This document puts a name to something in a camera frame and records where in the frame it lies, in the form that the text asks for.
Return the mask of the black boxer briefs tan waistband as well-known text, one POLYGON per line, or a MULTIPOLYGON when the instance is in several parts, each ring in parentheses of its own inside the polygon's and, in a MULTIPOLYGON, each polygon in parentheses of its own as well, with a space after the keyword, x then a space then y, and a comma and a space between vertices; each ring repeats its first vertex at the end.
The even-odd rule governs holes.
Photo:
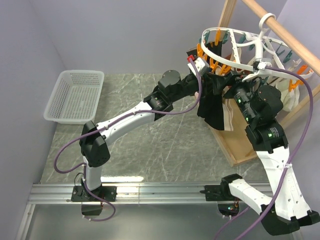
POLYGON ((233 131, 233 109, 229 102, 223 100, 227 78, 206 73, 201 77, 201 83, 202 92, 197 115, 215 130, 233 131))

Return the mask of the white round clip hanger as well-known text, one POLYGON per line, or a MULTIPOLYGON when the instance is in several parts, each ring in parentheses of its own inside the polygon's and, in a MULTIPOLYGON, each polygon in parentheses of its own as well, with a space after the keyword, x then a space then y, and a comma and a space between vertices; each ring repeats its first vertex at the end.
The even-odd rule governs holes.
POLYGON ((207 28, 203 31, 199 43, 204 53, 210 57, 210 63, 214 66, 222 64, 223 66, 230 68, 229 66, 225 65, 226 60, 230 59, 216 55, 208 50, 205 44, 209 42, 214 42, 215 45, 217 45, 218 42, 223 44, 225 41, 229 41, 232 47, 237 46, 238 48, 241 48, 241 62, 243 64, 253 66, 255 61, 260 60, 271 63, 272 66, 267 66, 265 70, 254 71, 253 69, 253 71, 241 71, 247 71, 250 73, 244 78, 244 80, 249 81, 254 77, 265 78, 269 76, 278 79, 298 80, 298 77, 284 72, 285 61, 279 58, 280 54, 274 49, 272 44, 275 43, 280 48, 288 49, 290 54, 292 53, 292 49, 284 41, 265 35, 269 29, 265 28, 264 24, 269 18, 275 19, 276 16, 272 13, 266 13, 259 21, 258 26, 260 32, 258 34, 229 27, 207 28))

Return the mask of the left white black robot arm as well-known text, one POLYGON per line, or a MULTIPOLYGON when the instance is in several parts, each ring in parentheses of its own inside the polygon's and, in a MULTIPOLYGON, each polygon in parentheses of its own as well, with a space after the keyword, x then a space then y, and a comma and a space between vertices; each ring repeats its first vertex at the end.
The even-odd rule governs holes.
POLYGON ((109 146, 132 130, 159 120, 165 115, 174 115, 173 103, 203 90, 198 81, 204 71, 191 72, 181 78, 176 70, 168 70, 147 97, 132 109, 98 124, 87 122, 79 141, 80 151, 86 164, 82 180, 83 195, 89 201, 96 201, 101 195, 102 166, 110 159, 109 146))

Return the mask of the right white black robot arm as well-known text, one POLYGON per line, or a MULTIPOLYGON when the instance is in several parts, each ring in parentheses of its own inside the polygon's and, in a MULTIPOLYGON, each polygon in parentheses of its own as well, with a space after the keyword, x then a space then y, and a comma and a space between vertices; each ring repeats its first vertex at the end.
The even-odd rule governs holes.
POLYGON ((276 120, 283 108, 280 91, 267 84, 252 90, 248 76, 237 72, 217 76, 213 91, 235 100, 247 122, 246 136, 263 164, 273 193, 268 197, 240 175, 232 174, 221 180, 221 196, 245 202, 272 236, 290 234, 318 223, 320 215, 305 201, 292 167, 296 152, 290 151, 285 131, 276 120))

